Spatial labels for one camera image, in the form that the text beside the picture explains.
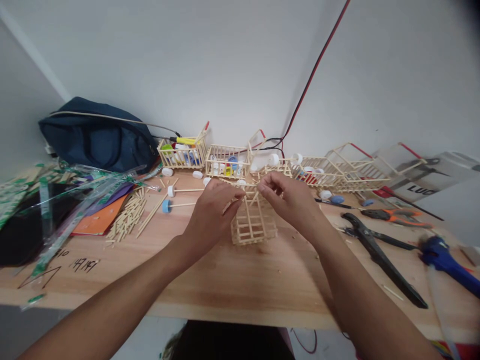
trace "orange paper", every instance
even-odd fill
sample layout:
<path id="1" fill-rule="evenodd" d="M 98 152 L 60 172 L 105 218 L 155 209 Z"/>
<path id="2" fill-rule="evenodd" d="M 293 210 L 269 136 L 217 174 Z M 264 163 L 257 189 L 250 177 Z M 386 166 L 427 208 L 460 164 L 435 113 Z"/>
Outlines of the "orange paper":
<path id="1" fill-rule="evenodd" d="M 120 197 L 93 215 L 84 217 L 73 230 L 72 235 L 103 235 L 117 217 L 128 195 Z"/>

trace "orange-handled pliers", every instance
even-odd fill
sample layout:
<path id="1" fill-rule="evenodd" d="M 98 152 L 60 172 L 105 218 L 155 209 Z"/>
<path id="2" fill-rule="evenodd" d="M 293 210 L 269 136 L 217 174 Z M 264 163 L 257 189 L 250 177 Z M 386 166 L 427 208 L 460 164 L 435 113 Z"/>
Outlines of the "orange-handled pliers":
<path id="1" fill-rule="evenodd" d="M 408 209 L 395 209 L 395 210 L 362 210 L 361 213 L 365 216 L 368 216 L 372 219 L 384 220 L 386 222 L 400 224 L 412 228 L 424 228 L 431 229 L 433 228 L 432 224 L 426 222 L 419 222 L 413 219 L 416 216 L 422 215 L 420 211 L 413 211 Z"/>

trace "purple paper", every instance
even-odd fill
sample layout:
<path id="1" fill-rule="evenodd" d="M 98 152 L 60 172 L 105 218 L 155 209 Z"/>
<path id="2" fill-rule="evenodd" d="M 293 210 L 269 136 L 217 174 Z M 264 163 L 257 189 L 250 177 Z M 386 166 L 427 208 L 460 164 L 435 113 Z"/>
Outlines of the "purple paper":
<path id="1" fill-rule="evenodd" d="M 106 203 L 99 204 L 97 202 L 97 203 L 94 203 L 92 206 L 90 206 L 88 208 L 88 210 L 86 211 L 85 216 L 92 216 L 93 214 L 99 212 L 103 208 L 106 208 L 107 206 L 111 205 L 112 203 L 114 203 L 115 201 L 120 199 L 122 196 L 131 193 L 133 191 L 133 189 L 132 189 L 133 187 L 134 187 L 134 184 L 132 184 L 131 182 L 123 183 L 122 185 L 120 185 L 120 187 L 117 189 L 117 191 L 115 191 L 112 194 L 112 196 L 110 196 L 110 198 L 108 199 L 108 201 Z"/>

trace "screwdriver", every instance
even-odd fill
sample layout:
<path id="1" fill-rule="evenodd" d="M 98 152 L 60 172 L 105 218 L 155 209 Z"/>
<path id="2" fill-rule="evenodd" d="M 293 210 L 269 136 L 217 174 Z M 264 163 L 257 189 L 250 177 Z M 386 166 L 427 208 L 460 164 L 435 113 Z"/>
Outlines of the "screwdriver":
<path id="1" fill-rule="evenodd" d="M 174 137 L 174 136 L 155 136 L 156 138 L 170 140 L 173 143 L 185 144 L 185 145 L 195 145 L 195 139 L 189 137 Z"/>
<path id="2" fill-rule="evenodd" d="M 358 210 L 357 207 L 353 207 L 353 206 L 350 206 L 350 205 L 339 204 L 339 203 L 331 202 L 331 201 L 328 201 L 328 200 L 322 200 L 322 199 L 319 199 L 319 198 L 317 198 L 317 197 L 315 197 L 315 201 L 316 201 L 317 203 L 324 203 L 324 204 L 328 204 L 328 205 L 338 206 L 338 207 L 344 208 L 344 209 L 354 209 L 354 210 Z"/>

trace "yellow screwdriver handle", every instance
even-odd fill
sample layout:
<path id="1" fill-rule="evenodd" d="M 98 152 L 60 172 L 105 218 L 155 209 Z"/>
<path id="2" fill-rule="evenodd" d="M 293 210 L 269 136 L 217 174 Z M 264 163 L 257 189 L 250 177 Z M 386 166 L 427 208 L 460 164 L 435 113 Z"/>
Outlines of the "yellow screwdriver handle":
<path id="1" fill-rule="evenodd" d="M 177 137 L 176 142 L 185 145 L 195 145 L 195 139 L 191 139 L 188 137 Z"/>

